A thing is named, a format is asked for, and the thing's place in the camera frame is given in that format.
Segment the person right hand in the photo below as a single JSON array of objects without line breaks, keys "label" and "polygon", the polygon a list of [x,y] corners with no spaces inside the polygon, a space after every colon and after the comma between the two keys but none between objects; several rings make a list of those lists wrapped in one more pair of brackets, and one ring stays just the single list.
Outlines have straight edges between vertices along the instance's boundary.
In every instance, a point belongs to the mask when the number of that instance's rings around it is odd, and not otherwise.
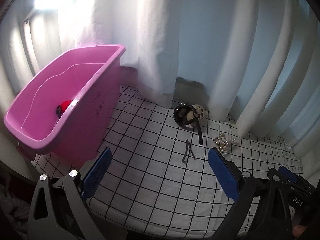
[{"label": "person right hand", "polygon": [[307,226],[303,226],[303,225],[297,224],[297,225],[295,225],[293,227],[292,234],[295,237],[299,237],[306,230],[306,228],[307,228]]}]

